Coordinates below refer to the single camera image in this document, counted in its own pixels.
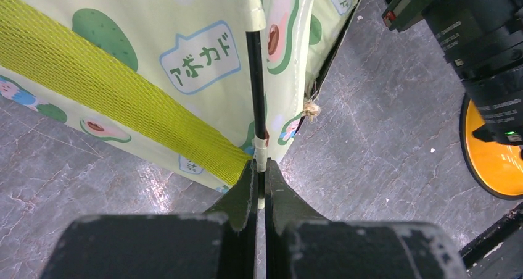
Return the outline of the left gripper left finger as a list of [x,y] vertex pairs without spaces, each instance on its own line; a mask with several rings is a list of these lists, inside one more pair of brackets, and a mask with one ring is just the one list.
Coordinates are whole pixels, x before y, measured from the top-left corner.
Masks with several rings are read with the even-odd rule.
[[255,278],[258,177],[201,213],[85,215],[62,233],[42,278]]

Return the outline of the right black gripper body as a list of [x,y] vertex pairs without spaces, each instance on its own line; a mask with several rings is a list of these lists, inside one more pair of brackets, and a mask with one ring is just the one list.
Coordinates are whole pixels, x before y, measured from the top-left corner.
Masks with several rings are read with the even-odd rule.
[[386,27],[425,21],[473,102],[478,140],[522,144],[522,0],[385,0]]

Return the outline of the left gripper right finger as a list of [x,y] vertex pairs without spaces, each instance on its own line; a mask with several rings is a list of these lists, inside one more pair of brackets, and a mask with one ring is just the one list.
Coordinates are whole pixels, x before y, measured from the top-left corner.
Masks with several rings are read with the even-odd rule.
[[268,160],[265,172],[268,278],[466,278],[438,226],[405,221],[332,221],[305,202]]

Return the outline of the green avocado pet tent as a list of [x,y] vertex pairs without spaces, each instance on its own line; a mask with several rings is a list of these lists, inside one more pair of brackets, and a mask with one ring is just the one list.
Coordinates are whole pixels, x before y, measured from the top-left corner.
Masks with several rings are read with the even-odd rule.
[[280,161],[360,0],[1,0],[1,97],[226,192],[254,147],[261,36]]

